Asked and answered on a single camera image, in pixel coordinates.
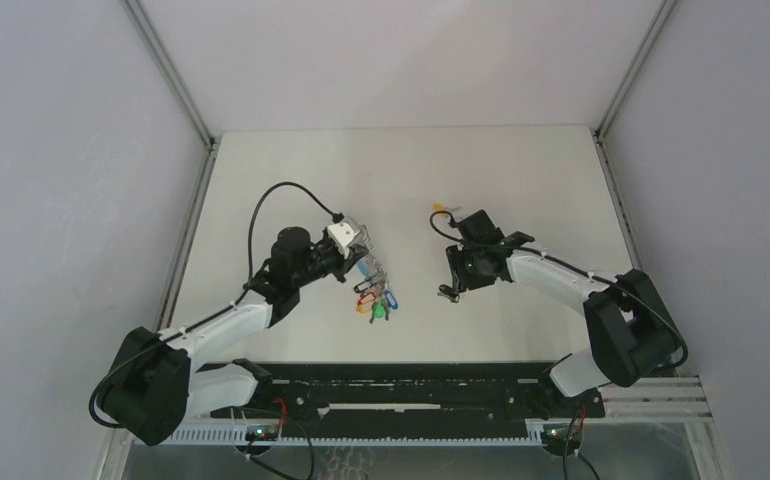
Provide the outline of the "black tagged key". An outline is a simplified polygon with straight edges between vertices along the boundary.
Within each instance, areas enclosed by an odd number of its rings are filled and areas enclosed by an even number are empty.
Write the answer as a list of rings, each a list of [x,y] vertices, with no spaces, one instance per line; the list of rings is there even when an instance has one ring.
[[[363,281],[353,286],[353,291],[358,295],[364,295],[368,291],[374,290],[379,284],[374,278],[365,278]]]
[[[454,304],[457,304],[461,298],[461,292],[457,288],[445,284],[441,284],[438,287],[437,295],[446,298]]]

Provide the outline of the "red tagged key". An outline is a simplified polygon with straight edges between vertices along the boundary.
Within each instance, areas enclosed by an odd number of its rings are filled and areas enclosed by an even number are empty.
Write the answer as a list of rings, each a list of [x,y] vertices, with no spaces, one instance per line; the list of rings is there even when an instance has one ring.
[[[360,296],[357,302],[357,306],[372,307],[373,305],[376,304],[377,300],[378,300],[378,297],[374,291],[366,291]]]

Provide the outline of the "green tagged key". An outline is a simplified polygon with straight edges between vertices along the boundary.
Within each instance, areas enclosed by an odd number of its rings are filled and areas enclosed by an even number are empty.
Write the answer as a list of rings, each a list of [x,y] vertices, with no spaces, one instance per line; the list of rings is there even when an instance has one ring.
[[[379,300],[372,310],[371,321],[390,320],[390,307],[385,300]]]

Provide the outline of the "blue tagged key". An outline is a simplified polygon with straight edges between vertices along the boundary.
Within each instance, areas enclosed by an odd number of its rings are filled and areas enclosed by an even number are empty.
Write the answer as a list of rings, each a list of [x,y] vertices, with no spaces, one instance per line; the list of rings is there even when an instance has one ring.
[[[386,291],[385,300],[390,311],[397,311],[399,309],[399,303],[391,290]]]

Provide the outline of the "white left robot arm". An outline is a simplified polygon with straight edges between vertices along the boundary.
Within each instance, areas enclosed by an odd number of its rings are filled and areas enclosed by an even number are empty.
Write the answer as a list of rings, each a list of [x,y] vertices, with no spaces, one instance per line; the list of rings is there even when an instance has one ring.
[[[344,220],[313,242],[302,227],[281,230],[270,256],[240,297],[207,318],[152,332],[138,327],[124,338],[109,372],[93,389],[89,413],[107,428],[123,428],[144,444],[168,439],[186,419],[238,407],[251,417],[272,407],[272,388],[252,364],[206,364],[245,337],[284,319],[303,287],[333,276],[343,282],[368,254],[359,226]]]

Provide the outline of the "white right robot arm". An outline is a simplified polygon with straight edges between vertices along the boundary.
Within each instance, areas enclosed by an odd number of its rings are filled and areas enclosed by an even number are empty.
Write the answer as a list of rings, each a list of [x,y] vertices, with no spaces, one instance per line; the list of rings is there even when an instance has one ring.
[[[587,347],[555,362],[539,381],[540,406],[548,414],[566,415],[592,389],[629,387],[687,361],[687,343],[645,272],[609,274],[579,266],[524,232],[504,234],[484,210],[465,217],[441,214],[456,233],[445,250],[451,282],[440,285],[440,296],[456,303],[469,291],[502,281],[534,288],[584,319]]]

